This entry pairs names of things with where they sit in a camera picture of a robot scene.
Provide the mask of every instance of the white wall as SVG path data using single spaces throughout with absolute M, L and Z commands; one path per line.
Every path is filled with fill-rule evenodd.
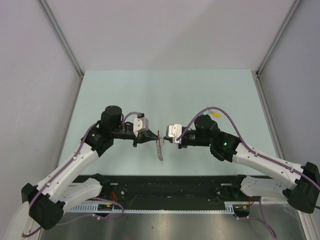
M 37 1 L 0 2 L 0 239 L 21 188 L 53 169 L 80 78 Z
M 48 0 L 83 70 L 256 70 L 294 0 Z
M 261 82 L 287 160 L 320 167 L 320 1 L 303 1 Z M 320 223 L 320 211 L 316 211 Z

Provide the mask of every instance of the metal floor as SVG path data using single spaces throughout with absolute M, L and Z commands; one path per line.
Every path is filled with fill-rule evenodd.
M 306 240 L 298 212 L 289 205 L 264 205 L 277 240 Z M 82 213 L 67 213 L 61 222 Z M 261 217 L 259 205 L 251 216 Z M 264 223 L 229 214 L 130 213 L 115 220 L 82 218 L 42 231 L 41 240 L 273 240 Z

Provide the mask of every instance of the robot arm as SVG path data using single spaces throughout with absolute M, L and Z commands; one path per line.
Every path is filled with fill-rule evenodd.
M 148 119 L 143 113 L 133 123 L 122 123 L 122 116 L 120 107 L 108 106 L 100 121 L 88 129 L 81 144 L 63 164 L 37 185 L 27 183 L 22 188 L 22 202 L 30 202 L 29 215 L 42 228 L 51 229 L 68 209 L 97 197 L 101 191 L 110 190 L 109 180 L 99 174 L 77 186 L 69 185 L 114 144 L 114 139 L 133 140 L 134 147 L 158 140 L 158 136 L 149 130 Z
M 239 137 L 221 131 L 218 124 L 209 115 L 198 116 L 194 125 L 195 130 L 186 130 L 180 124 L 169 125 L 164 139 L 177 144 L 179 149 L 188 146 L 209 147 L 211 154 L 220 161 L 226 160 L 241 164 L 272 178 L 262 179 L 238 175 L 231 186 L 237 190 L 235 195 L 285 199 L 297 210 L 313 213 L 319 190 L 300 174 L 309 177 L 319 185 L 320 174 L 316 165 L 307 162 L 305 166 L 302 166 L 248 146 Z

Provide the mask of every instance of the red wire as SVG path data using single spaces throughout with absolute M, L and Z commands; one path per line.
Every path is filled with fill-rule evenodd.
M 250 203 L 250 206 L 252 206 L 255 203 L 255 200 L 252 196 L 249 196 L 249 201 L 252 202 Z
M 114 191 L 111 191 L 110 194 L 113 196 L 113 200 L 115 202 L 118 202 L 118 197 L 117 197 L 116 193 Z

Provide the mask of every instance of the light blue table surface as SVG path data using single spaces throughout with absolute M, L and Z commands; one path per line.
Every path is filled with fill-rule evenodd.
M 109 105 L 126 115 L 142 112 L 154 133 L 165 135 L 169 124 L 186 126 L 201 109 L 220 107 L 238 126 L 250 145 L 276 156 L 255 83 L 244 70 L 117 70 L 86 71 L 76 102 L 60 163 L 74 151 L 90 125 Z M 228 119 L 212 117 L 219 128 L 236 134 Z M 132 146 L 131 140 L 114 140 L 96 162 L 82 174 L 105 175 L 259 175 L 261 173 L 228 161 L 219 161 L 206 147 L 177 149 L 162 146 L 159 161 L 156 143 Z

